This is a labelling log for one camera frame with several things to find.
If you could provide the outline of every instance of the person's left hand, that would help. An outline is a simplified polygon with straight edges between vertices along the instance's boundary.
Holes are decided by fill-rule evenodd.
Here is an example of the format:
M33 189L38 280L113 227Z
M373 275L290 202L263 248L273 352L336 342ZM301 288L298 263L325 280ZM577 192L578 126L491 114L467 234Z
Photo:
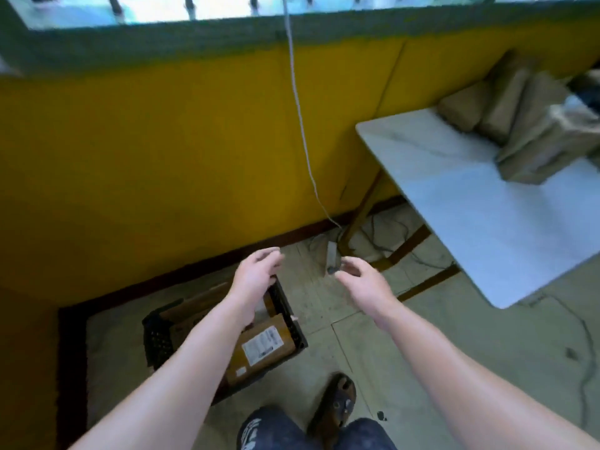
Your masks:
M254 320L254 307L267 288L274 284L273 276L281 267L284 257L278 247L260 249L237 267L228 297L241 306L244 326Z

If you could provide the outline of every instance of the jeans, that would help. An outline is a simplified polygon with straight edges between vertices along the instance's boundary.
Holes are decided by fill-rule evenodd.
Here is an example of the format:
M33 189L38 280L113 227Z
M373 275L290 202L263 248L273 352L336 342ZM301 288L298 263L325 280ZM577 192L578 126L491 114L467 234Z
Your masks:
M396 450L382 426L359 418L340 430L334 450ZM252 412L237 434L237 450L322 450L279 407Z

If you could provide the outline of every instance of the floor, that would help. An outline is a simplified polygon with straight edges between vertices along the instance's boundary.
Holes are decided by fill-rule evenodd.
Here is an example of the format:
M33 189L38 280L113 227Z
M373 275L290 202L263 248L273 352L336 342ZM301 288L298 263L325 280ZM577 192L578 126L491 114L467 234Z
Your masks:
M351 245L368 260L381 256L367 237L394 249L421 224L409 206L379 213ZM263 379L213 406L195 449L235 448L240 424L263 404L279 404L301 427L314 413L327 379L351 375L358 388L353 419L380 420L401 450L460 448L392 341L359 312L333 278L324 277L332 230L282 248L279 279L308 339L308 348ZM452 262L434 236L385 272L395 293ZM177 298L218 284L235 266L126 303L89 319L88 425L94 425L146 379L142 318ZM507 310L492 308L460 273L407 302L461 350L533 398L600 439L600 257Z

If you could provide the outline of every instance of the brown sandal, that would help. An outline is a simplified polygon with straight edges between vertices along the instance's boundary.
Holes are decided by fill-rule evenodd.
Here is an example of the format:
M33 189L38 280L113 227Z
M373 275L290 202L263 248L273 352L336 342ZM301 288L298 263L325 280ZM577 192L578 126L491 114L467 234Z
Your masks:
M343 373L334 375L308 425L307 434L318 439L325 450L332 450L341 427L350 418L355 403L356 386L352 379Z

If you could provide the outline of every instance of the baseboard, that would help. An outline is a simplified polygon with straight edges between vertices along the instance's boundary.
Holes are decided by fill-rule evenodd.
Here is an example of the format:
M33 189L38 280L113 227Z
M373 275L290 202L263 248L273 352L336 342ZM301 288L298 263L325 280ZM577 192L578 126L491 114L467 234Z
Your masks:
M375 204L371 209L371 214L379 213L405 202L402 196L392 197ZM354 211L346 212L336 216L334 219L341 225L346 225L349 224L353 213ZM71 307L61 308L58 312L57 448L68 448L87 429L86 322L88 318L101 311L120 306L153 292L221 270L229 265L240 262L257 249L291 245L326 232L334 227L333 222L323 219L308 226L303 226L266 240L225 252L219 256L186 265L172 272L124 287L92 300L78 303Z

